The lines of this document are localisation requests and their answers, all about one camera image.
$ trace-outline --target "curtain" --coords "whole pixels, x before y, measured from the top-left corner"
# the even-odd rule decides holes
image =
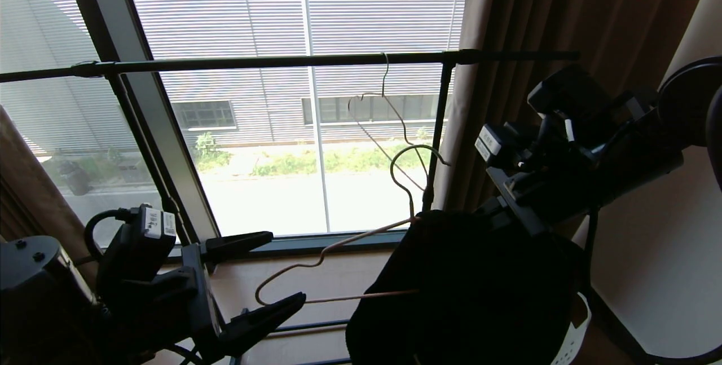
[[[26,236],[55,237],[71,259],[89,255],[83,241],[83,224],[56,188],[0,107],[0,234],[7,241]],[[95,288],[98,264],[78,267],[90,288]]]
[[[460,47],[488,51],[579,50],[610,95],[658,87],[698,0],[466,0]],[[485,62],[458,66],[434,208],[473,210],[495,193],[474,141],[484,123],[538,123],[526,95],[565,66]]]

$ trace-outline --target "label sticker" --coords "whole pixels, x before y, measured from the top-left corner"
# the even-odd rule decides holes
[[[482,139],[477,138],[477,141],[474,142],[474,145],[477,147],[477,151],[482,154],[484,161],[488,162],[491,154],[489,153],[489,149],[487,149],[487,147],[484,145],[484,142],[482,142]]]
[[[479,138],[482,139],[482,142],[489,148],[489,151],[492,152],[494,155],[498,155],[499,151],[501,151],[501,144],[496,141],[496,138],[492,133],[489,131],[487,126],[484,126],[482,128],[482,131],[479,132]]]
[[[163,212],[163,234],[175,237],[175,215]]]
[[[162,235],[160,229],[160,213],[162,212],[160,210],[156,210],[155,208],[145,209],[145,225],[143,226],[143,229],[146,230],[146,237],[159,239]]]

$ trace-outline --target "black cloth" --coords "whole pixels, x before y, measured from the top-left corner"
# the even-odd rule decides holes
[[[518,223],[429,211],[408,229],[346,327],[354,365],[549,365],[570,323],[581,250]]]

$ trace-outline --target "wire hanger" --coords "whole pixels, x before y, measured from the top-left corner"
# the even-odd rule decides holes
[[[389,225],[387,225],[387,226],[384,226],[384,227],[381,227],[381,228],[377,228],[377,229],[374,229],[374,230],[371,230],[371,231],[367,231],[366,233],[358,234],[358,235],[356,235],[356,236],[353,236],[353,237],[350,237],[350,238],[347,238],[347,239],[343,239],[342,241],[336,242],[335,244],[331,244],[331,245],[325,247],[325,248],[320,252],[320,254],[318,255],[318,262],[316,262],[316,263],[314,263],[314,264],[297,263],[297,264],[293,264],[293,265],[287,266],[287,267],[279,270],[278,272],[274,273],[273,275],[269,276],[266,280],[264,280],[263,282],[261,282],[261,284],[258,285],[258,288],[256,288],[256,301],[258,302],[258,304],[261,304],[261,306],[268,306],[268,305],[270,304],[270,303],[266,303],[266,301],[263,301],[263,300],[261,299],[261,289],[263,289],[264,286],[266,286],[266,285],[268,285],[269,283],[271,283],[272,280],[278,278],[280,275],[283,275],[284,273],[288,272],[289,270],[291,270],[291,269],[293,269],[293,268],[295,268],[295,267],[317,267],[317,266],[319,266],[320,264],[323,263],[323,260],[325,259],[325,255],[328,254],[328,252],[333,251],[334,249],[336,249],[336,248],[338,248],[338,247],[341,247],[341,246],[343,246],[343,245],[346,245],[346,244],[348,244],[349,242],[354,242],[354,241],[356,241],[356,240],[358,240],[358,239],[366,238],[367,236],[371,236],[371,235],[373,235],[373,234],[379,234],[379,233],[382,233],[382,232],[384,232],[384,231],[388,231],[389,229],[392,229],[392,228],[395,228],[395,227],[398,227],[398,226],[402,226],[403,224],[406,224],[406,223],[412,223],[412,224],[413,224],[413,223],[418,219],[417,217],[413,216],[413,198],[412,198],[411,192],[408,190],[408,188],[405,187],[404,185],[402,185],[401,183],[399,183],[399,181],[398,181],[397,178],[395,177],[395,175],[394,175],[394,167],[395,167],[395,163],[397,162],[397,159],[399,159],[399,157],[400,157],[402,154],[404,154],[404,152],[410,151],[411,149],[418,149],[418,148],[428,149],[428,150],[431,151],[434,155],[436,155],[436,157],[438,157],[438,159],[439,159],[439,161],[441,162],[441,164],[449,165],[447,162],[444,161],[444,159],[441,157],[441,154],[440,154],[438,151],[436,151],[436,149],[434,149],[434,148],[431,147],[431,146],[427,146],[426,144],[414,144],[413,146],[405,147],[404,149],[402,149],[401,151],[399,151],[398,154],[394,155],[394,157],[391,159],[391,164],[390,164],[390,167],[389,167],[390,175],[391,175],[391,180],[393,180],[394,183],[395,183],[398,187],[402,188],[402,190],[404,190],[404,191],[407,193],[407,195],[408,195],[408,214],[410,214],[410,215],[408,216],[407,219],[403,219],[402,221],[397,221],[397,222],[392,223],[392,224],[389,224]],[[311,303],[326,303],[327,301],[353,300],[353,299],[356,299],[356,298],[397,296],[397,295],[417,293],[417,292],[418,292],[417,289],[413,289],[413,290],[410,290],[410,291],[393,291],[393,292],[382,292],[382,293],[367,293],[367,294],[361,294],[361,295],[357,295],[357,296],[343,296],[343,297],[332,297],[332,298],[317,298],[317,299],[314,299],[314,300],[307,300],[306,303],[307,303],[307,304],[311,304]]]
[[[386,57],[386,72],[384,72],[384,77],[381,78],[381,97],[387,102],[387,104],[389,105],[389,107],[391,108],[391,110],[394,110],[395,115],[397,116],[397,118],[399,118],[400,123],[402,123],[402,128],[404,129],[404,142],[407,143],[409,146],[412,146],[413,143],[408,140],[407,127],[406,127],[406,123],[404,122],[404,119],[403,119],[402,116],[400,115],[400,113],[399,113],[399,111],[397,110],[397,108],[395,108],[394,105],[390,102],[389,98],[386,97],[386,77],[389,75],[390,62],[389,62],[389,55],[386,54],[386,52],[381,52],[381,54],[383,54],[384,57]],[[376,147],[377,147],[377,148],[386,156],[386,158],[389,159],[389,161],[390,161],[390,160],[391,160],[391,157],[390,157],[389,154],[386,152],[386,150],[381,146],[381,144],[379,144],[379,143],[376,141],[376,139],[374,139],[373,136],[371,136],[371,134],[369,134],[368,131],[366,131],[366,128],[364,128],[363,125],[361,125],[361,122],[358,120],[358,118],[356,118],[356,115],[354,114],[354,112],[351,111],[351,101],[354,100],[354,98],[358,98],[359,101],[363,101],[363,98],[364,98],[364,96],[366,96],[366,95],[378,95],[378,94],[377,94],[377,93],[363,93],[362,95],[356,95],[356,96],[354,96],[354,97],[351,97],[351,98],[349,98],[349,101],[346,103],[346,110],[348,110],[348,113],[351,115],[351,117],[354,119],[354,121],[356,121],[356,125],[358,125],[359,128],[361,128],[361,131],[363,131],[363,133],[366,134],[366,136],[369,137],[369,139],[371,139],[371,141],[376,145]],[[419,158],[419,162],[421,162],[421,165],[422,165],[422,167],[423,167],[423,169],[424,169],[424,174],[426,175],[426,182],[428,182],[428,180],[429,180],[429,172],[428,172],[428,170],[426,170],[426,164],[424,164],[424,159],[423,159],[423,157],[421,157],[421,154],[419,153],[419,150],[418,150],[418,149],[414,149],[414,151],[416,152],[416,155],[417,155],[417,157]],[[410,181],[413,183],[414,186],[418,187],[419,190],[421,190],[421,191],[423,192],[424,188],[421,187],[417,182],[415,182],[415,180],[413,180],[406,172],[404,172],[403,169],[399,168],[399,171],[400,171],[402,174],[404,174],[405,177],[408,178],[408,180],[410,180]]]

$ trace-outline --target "white corrugated siding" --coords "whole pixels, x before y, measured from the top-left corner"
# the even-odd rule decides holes
[[[134,0],[157,59],[292,56],[306,52],[302,0]],[[464,0],[309,0],[314,54],[444,51],[459,45]],[[318,95],[381,90],[384,67],[319,67]],[[438,94],[440,65],[392,66],[386,92]],[[163,73],[171,101],[230,100],[237,129],[220,144],[311,141],[300,98],[304,68]],[[369,126],[398,136],[398,124]],[[186,134],[188,142],[202,132]],[[323,126],[324,139],[361,139],[355,126]]]
[[[2,72],[95,60],[75,0],[2,0]],[[135,147],[105,80],[6,83],[0,101],[36,153]]]

